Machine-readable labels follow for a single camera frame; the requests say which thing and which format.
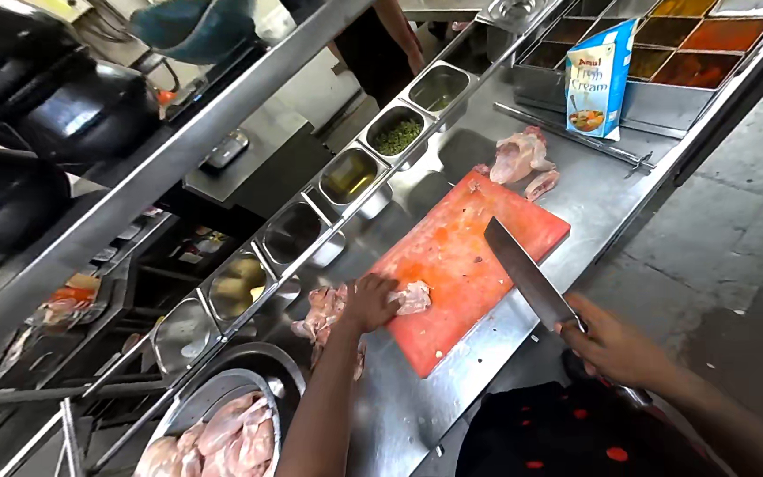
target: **red polka dot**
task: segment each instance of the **red polka dot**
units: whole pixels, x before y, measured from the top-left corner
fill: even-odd
[[[609,447],[608,450],[605,451],[605,454],[607,454],[610,459],[618,462],[629,460],[629,454],[626,453],[622,447]]]

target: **knife blade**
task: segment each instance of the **knife blade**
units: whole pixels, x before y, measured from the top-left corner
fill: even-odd
[[[557,322],[574,320],[581,331],[588,332],[582,318],[567,304],[561,293],[544,276],[532,257],[502,222],[496,217],[491,217],[484,236],[493,250],[493,255],[496,255],[511,281],[544,326],[554,331]],[[652,404],[652,398],[645,390],[618,385],[610,380],[609,384],[616,386],[618,394],[624,396],[633,406],[643,408]]]

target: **stainless steel counter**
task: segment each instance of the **stainless steel counter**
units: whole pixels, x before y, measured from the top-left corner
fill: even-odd
[[[221,170],[208,174],[200,169],[187,172],[184,188],[206,199],[225,204],[228,198],[249,179],[290,137],[308,121],[278,98],[270,98],[238,128],[249,138],[249,147]]]
[[[629,175],[631,168],[626,164],[546,133],[548,157],[558,166],[561,178],[558,186],[537,203],[571,225],[570,236],[542,264],[558,290],[571,287],[607,250],[753,68],[755,63],[721,92],[681,141],[632,129],[621,131],[619,147],[638,155],[653,153],[651,161],[656,167],[649,174]],[[504,76],[508,75],[500,71],[484,81],[470,98],[466,115],[447,132],[432,136],[428,151],[408,171],[390,179],[393,202],[384,211],[371,221],[359,216],[350,219],[342,228],[347,238],[342,255],[325,269],[304,266],[298,270],[303,290],[339,284],[365,273],[472,166],[492,160],[495,141],[526,126],[493,111],[494,102],[512,104],[512,86],[503,81]],[[552,113],[539,110],[537,114],[545,117]],[[298,300],[265,336],[304,363],[308,360],[307,345],[303,347],[285,333],[283,325],[302,319],[307,310],[307,300]],[[536,324],[531,308],[516,289],[512,290],[427,379],[416,376],[386,330],[367,335],[366,371],[355,403],[348,473],[411,473]]]

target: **chicken piece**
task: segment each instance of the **chicken piece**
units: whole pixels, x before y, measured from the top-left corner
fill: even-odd
[[[332,325],[344,314],[348,295],[349,288],[346,284],[341,284],[337,289],[324,286],[311,290],[308,293],[311,310],[303,321],[291,324],[290,328],[294,334],[301,338],[308,338],[314,345],[311,352],[312,369],[323,354],[325,342],[332,333]],[[363,363],[363,356],[359,356],[359,360]],[[362,369],[363,364],[356,367],[355,379],[360,377]]]
[[[485,164],[476,164],[473,166],[473,170],[478,172],[479,174],[482,174],[482,176],[487,177],[490,175],[490,167],[487,167]]]
[[[546,141],[540,129],[529,126],[496,143],[496,163],[490,180],[504,184],[517,182],[535,170],[552,170],[555,164],[546,160]]]
[[[525,198],[529,201],[536,201],[538,197],[544,195],[555,187],[558,183],[559,176],[560,174],[557,170],[547,170],[546,172],[543,172],[532,180],[532,182],[525,188]]]
[[[246,439],[246,433],[244,432],[245,428],[241,429],[240,434],[238,434],[234,440],[231,441],[231,443],[226,446],[224,452],[225,452],[225,462],[226,462],[226,470],[231,473],[232,475],[238,475],[238,460],[240,458],[240,453],[243,448],[243,442]]]
[[[265,477],[270,472],[271,462],[264,462],[256,465],[255,467],[236,473],[235,477]]]
[[[308,340],[314,339],[312,332],[305,328],[305,320],[290,323],[290,330],[299,338],[307,338]]]
[[[232,470],[235,475],[243,475],[244,472],[257,468],[273,457],[275,431],[272,417],[270,416],[260,424],[252,424],[248,427],[249,431],[247,427],[244,427],[241,432],[244,441],[238,465]]]
[[[527,125],[523,130],[523,134],[533,134],[537,136],[537,138],[540,139],[540,142],[544,143],[544,147],[546,147],[546,136],[544,136],[540,127],[537,127],[536,125]]]
[[[262,396],[259,391],[254,391],[222,406],[205,426],[196,443],[202,455],[210,456],[228,444],[243,426],[249,412],[254,411],[256,400],[259,401]]]
[[[207,456],[202,465],[202,477],[220,477],[216,454]]]
[[[155,439],[143,451],[134,477],[178,477],[181,475],[181,455],[176,447],[175,437],[165,436]]]
[[[181,456],[181,477],[202,477],[202,454],[196,447]]]
[[[431,306],[431,298],[429,297],[429,286],[422,280],[412,282],[405,286],[402,291],[391,292],[387,296],[387,301],[398,300],[399,309],[396,314],[411,315],[413,313],[419,313],[420,311],[428,310]]]
[[[178,447],[178,451],[181,454],[186,454],[191,449],[195,448],[196,441],[199,439],[199,436],[202,435],[202,431],[204,430],[205,422],[203,422],[202,419],[199,419],[199,422],[184,431],[184,434],[178,438],[178,442],[175,444]]]

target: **spice compartment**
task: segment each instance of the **spice compartment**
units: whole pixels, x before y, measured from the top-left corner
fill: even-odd
[[[466,114],[469,100],[456,104],[453,110],[447,109],[475,81],[475,75],[438,60],[419,81],[403,92],[403,98],[435,118],[445,114],[438,129],[442,133]]]
[[[391,101],[385,107],[385,111],[376,117],[377,119],[359,135],[359,141],[384,159],[387,164],[394,166],[402,161],[399,170],[410,169],[426,153],[428,144],[424,141],[416,148],[408,150],[408,147],[426,132],[430,122],[434,120],[428,114],[420,113],[401,100]],[[406,133],[410,126],[414,127],[414,130],[407,133],[408,140],[402,140],[401,134]],[[392,152],[387,148],[390,145],[399,146],[398,151],[385,154]]]
[[[370,185],[388,169],[360,144],[353,143],[323,168],[317,188],[337,213],[342,214]],[[382,185],[358,213],[366,219],[379,214],[393,199],[393,190]]]
[[[262,248],[281,271],[304,253],[330,226],[314,207],[304,200],[296,201],[282,209],[270,221],[262,233]],[[346,247],[346,237],[335,233],[305,262],[323,268]]]
[[[208,304],[218,322],[231,323],[275,282],[275,273],[262,256],[241,249],[218,270],[208,287]]]

